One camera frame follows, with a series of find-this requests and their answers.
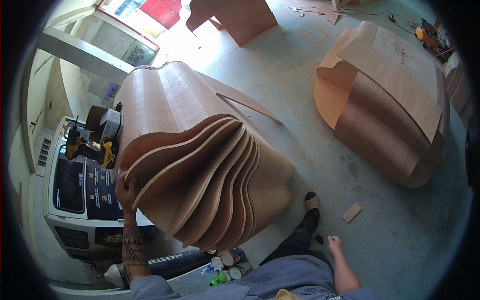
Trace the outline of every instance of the water bottle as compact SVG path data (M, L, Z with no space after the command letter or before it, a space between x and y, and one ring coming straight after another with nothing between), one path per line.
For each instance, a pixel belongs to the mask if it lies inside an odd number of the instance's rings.
M213 273L213 271L215 271L215 269L212 267L212 265L209 264L202 270L202 275Z

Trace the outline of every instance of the concrete floor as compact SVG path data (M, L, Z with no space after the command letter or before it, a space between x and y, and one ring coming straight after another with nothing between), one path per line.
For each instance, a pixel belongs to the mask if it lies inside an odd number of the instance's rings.
M258 266L300 222L305 213L302 199L315 190L322 216L317 232L342 239L345 257L363 287L375 289L381 299L426 298L452 260L468 219L471 193L465 173L465 129L459 116L451 107L444 166L425 186L407 189L389 183L333 137L312 92L317 64L345 27L369 20L420 49L421 43L390 22L386 13L367 16L348 11L349 17L340 17L333 25L324 16L306 13L300 18L288 8L328 5L327 1L267 3L278 26L245 46L238 48L226 31L217 32L209 23L195 31L197 38L177 24L157 39L161 53L153 62L160 66L165 59L181 60L257 99L283 121L279 125L245 109L295 170L291 208L242 248ZM413 0L383 0L357 8L367 13L391 11L417 23L422 17L434 21L432 11ZM401 20L399 24L413 32ZM355 202L363 210L347 224L342 216Z

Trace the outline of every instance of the power cord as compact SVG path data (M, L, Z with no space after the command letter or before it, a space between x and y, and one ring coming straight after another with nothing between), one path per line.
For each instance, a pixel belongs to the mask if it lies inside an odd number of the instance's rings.
M361 10L358 10L356 8L344 8L344 10L355 10L355 11L358 11L358 12L361 12L363 13L364 15L367 15L367 16L376 16L376 15L379 15L379 14L383 14L383 13L388 13L387 15L387 18L393 22L393 24L395 24L397 27L400 27L402 28L403 30L405 30L406 32L410 33L411 35L414 35L415 36L415 33L411 33L409 30L403 28L402 26L398 25L396 22L395 22L395 18L393 16L398 16L400 18L402 18L402 20L407 23L411 28L413 29L417 29L417 27L420 27L420 25L418 23L415 23L413 21L407 21L405 20L404 17L402 17L401 15L399 14L396 14L396 13L393 13L393 12L390 12L390 11L385 11L385 12L380 12L380 13L364 13L362 12Z

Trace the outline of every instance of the drill box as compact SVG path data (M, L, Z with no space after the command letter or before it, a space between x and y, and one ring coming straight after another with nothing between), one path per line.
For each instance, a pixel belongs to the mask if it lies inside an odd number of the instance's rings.
M85 123L85 130L91 131L88 139L99 144L106 138L116 139L122 127L121 113L100 106L92 106Z

